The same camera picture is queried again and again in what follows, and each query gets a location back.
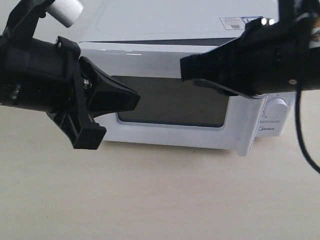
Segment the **microwave control knob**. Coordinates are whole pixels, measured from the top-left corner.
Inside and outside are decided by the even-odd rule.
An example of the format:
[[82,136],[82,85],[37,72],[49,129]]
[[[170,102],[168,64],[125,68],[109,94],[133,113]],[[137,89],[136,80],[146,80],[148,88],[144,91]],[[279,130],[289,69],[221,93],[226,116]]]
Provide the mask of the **microwave control knob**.
[[280,119],[288,112],[288,106],[282,98],[273,98],[266,102],[264,114],[267,118]]

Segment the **microwave window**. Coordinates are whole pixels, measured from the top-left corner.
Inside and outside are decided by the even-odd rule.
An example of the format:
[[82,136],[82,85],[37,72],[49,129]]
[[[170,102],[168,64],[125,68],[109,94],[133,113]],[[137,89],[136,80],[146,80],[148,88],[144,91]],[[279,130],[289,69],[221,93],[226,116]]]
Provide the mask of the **microwave window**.
[[122,122],[220,128],[229,97],[177,78],[113,76],[135,90],[140,102],[134,111],[120,112]]

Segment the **microwave top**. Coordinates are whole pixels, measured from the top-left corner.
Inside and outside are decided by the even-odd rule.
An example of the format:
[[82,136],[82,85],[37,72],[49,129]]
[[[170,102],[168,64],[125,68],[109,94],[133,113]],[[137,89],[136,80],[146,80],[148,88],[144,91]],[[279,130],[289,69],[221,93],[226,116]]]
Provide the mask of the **microwave top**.
[[277,0],[104,0],[81,41],[236,38],[261,16],[277,21]]

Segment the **barcode label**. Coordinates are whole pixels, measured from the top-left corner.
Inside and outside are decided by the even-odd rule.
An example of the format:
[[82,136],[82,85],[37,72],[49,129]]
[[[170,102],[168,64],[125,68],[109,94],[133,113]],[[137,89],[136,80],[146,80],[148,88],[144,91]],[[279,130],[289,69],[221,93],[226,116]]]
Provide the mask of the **barcode label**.
[[222,22],[226,30],[244,30],[245,22],[241,17],[221,17]]
[[240,25],[230,25],[233,29],[240,29]]

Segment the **microwave control panel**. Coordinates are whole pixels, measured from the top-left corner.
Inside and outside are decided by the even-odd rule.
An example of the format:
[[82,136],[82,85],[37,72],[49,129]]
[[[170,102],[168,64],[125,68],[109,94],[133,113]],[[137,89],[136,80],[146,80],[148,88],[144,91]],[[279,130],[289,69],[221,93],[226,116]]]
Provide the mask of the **microwave control panel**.
[[256,137],[280,136],[295,105],[295,101],[295,92],[268,94]]

